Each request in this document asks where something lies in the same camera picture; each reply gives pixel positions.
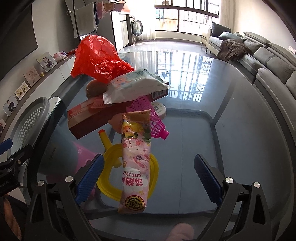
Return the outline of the person left hand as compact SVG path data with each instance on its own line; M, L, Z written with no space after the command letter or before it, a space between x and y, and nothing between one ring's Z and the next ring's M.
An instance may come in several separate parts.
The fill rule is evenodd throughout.
M1 197L1 217L6 222L17 240L22 239L22 233L20 225L18 224L18 212L21 209L21 202L9 194L5 194Z

